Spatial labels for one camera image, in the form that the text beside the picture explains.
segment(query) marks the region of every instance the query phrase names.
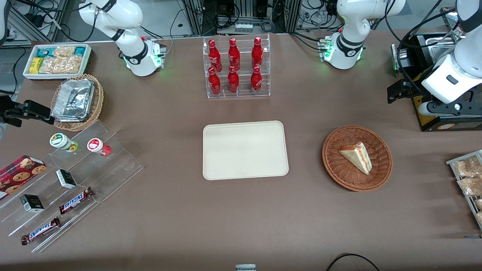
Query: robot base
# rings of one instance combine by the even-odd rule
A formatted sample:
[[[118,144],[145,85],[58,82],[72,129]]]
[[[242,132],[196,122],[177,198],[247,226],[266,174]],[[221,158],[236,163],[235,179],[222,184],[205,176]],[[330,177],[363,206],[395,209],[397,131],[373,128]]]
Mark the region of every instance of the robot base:
[[[331,36],[326,36],[324,44],[318,43],[318,48],[326,50],[326,52],[320,52],[320,59],[322,62],[330,63],[335,68],[349,69],[360,59],[363,48],[360,49],[358,55],[346,56],[336,44],[336,39],[339,35],[340,33],[335,33]]]
[[[129,63],[125,58],[127,68],[137,76],[147,76],[157,69],[164,68],[166,47],[161,47],[153,41],[144,41],[147,44],[147,54],[139,64]]]

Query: snickers bar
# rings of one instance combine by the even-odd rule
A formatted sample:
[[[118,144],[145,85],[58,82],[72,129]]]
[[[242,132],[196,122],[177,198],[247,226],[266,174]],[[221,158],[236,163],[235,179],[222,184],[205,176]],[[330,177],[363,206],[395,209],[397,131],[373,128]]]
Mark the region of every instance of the snickers bar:
[[[61,226],[60,220],[58,217],[55,217],[52,221],[49,223],[43,225],[42,227],[36,229],[35,231],[31,232],[30,234],[26,234],[22,236],[22,245],[26,245],[33,241],[35,238],[41,236],[42,234],[45,234],[51,229],[54,228],[59,228]]]
[[[66,204],[62,205],[59,207],[60,209],[60,214],[63,215],[65,214],[68,210],[74,208],[75,206],[79,205],[81,202],[86,200],[88,197],[94,195],[94,192],[92,191],[92,188],[87,188],[84,190],[82,193],[77,195],[75,198],[71,199],[68,201]]]

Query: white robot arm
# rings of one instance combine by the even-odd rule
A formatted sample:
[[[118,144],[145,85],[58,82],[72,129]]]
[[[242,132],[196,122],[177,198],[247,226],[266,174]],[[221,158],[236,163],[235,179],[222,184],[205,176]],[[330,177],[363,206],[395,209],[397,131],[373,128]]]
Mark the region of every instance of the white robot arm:
[[[338,69],[349,69],[355,65],[362,53],[363,42],[370,32],[367,19],[380,19],[397,15],[405,0],[338,0],[336,11],[345,21],[343,31],[325,38],[324,61]]]
[[[164,65],[159,44],[142,39],[135,28],[142,25],[140,7],[130,0],[91,0],[81,2],[79,10],[84,22],[95,26],[111,38],[124,54],[127,67],[137,76],[147,76]]]
[[[442,56],[422,81],[446,104],[482,83],[482,0],[457,0],[455,8],[466,37]]]

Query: sandwich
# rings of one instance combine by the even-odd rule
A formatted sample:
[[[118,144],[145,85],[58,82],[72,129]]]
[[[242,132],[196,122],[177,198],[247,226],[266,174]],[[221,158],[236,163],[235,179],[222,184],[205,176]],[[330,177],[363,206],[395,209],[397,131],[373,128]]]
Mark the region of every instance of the sandwich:
[[[372,169],[372,162],[370,161],[368,152],[366,151],[365,145],[362,142],[356,145],[344,146],[339,150],[339,152],[346,159],[348,159],[348,161],[354,164],[361,172],[367,175],[370,173],[370,170]]]

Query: white tray of snacks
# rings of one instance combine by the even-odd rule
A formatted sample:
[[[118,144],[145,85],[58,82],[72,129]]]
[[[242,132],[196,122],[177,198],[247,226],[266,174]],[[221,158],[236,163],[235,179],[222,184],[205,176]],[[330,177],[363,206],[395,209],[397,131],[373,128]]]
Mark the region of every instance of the white tray of snacks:
[[[66,79],[84,73],[91,48],[87,44],[35,45],[23,75],[31,80]]]

